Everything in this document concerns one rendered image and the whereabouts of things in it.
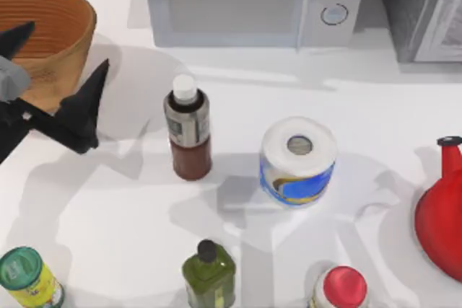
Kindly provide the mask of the red jug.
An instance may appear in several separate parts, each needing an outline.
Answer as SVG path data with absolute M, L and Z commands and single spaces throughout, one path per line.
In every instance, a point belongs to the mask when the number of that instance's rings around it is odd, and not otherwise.
M 437 140 L 441 178 L 419 199 L 414 229 L 427 257 L 462 283 L 462 136 Z

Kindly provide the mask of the brown bottle with white cap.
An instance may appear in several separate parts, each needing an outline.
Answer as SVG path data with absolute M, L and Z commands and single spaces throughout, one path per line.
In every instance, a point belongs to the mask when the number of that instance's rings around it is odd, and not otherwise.
M 163 110 L 175 173 L 187 181 L 200 180 L 212 168 L 208 96 L 191 75 L 179 74 Z

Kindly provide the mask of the pale grey rounded box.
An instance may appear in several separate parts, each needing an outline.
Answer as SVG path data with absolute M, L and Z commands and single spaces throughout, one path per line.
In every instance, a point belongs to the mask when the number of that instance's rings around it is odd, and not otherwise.
M 0 102 L 17 99 L 30 83 L 30 75 L 24 68 L 0 56 Z

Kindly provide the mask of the microwave knob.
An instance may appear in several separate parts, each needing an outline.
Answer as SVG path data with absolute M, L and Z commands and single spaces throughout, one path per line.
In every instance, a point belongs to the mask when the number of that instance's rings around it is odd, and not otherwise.
M 328 6 L 321 12 L 321 20 L 325 25 L 337 26 L 346 21 L 349 10 L 343 4 Z

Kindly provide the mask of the white and blue paper roll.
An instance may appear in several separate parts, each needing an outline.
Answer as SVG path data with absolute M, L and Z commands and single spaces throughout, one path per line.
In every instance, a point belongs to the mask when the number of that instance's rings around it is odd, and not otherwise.
M 338 155 L 336 139 L 306 117 L 277 121 L 264 134 L 259 159 L 261 188 L 286 206 L 304 206 L 327 188 Z

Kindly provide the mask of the pale microwave oven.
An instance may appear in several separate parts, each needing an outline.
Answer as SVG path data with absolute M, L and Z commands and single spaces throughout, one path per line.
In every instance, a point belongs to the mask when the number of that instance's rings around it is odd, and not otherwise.
M 361 0 L 147 0 L 157 46 L 335 48 L 349 43 Z M 325 25 L 343 4 L 345 22 Z

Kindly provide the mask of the yellow can with green lid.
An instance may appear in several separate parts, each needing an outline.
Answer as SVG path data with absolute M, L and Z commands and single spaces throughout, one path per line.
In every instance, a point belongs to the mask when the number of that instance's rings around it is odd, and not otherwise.
M 0 286 L 22 308 L 62 308 L 65 290 L 32 247 L 21 246 L 0 258 Z

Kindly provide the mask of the brown woven basket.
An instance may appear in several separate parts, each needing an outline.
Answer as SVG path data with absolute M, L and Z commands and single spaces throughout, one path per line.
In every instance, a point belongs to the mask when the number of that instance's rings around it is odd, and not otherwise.
M 87 0 L 0 0 L 0 32 L 29 21 L 34 33 L 13 59 L 32 78 L 22 98 L 54 110 L 79 82 L 97 15 Z

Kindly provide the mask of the olive green bottle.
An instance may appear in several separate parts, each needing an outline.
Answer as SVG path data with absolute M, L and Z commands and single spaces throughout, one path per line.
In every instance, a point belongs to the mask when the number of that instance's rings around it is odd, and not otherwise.
M 236 264 L 220 244 L 201 240 L 182 266 L 191 308 L 231 308 L 235 302 Z

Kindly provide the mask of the jar with red lid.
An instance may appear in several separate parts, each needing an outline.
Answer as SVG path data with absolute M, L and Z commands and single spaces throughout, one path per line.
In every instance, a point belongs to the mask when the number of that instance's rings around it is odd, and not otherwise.
M 313 287 L 307 308 L 369 308 L 364 276 L 355 268 L 337 265 L 322 272 Z

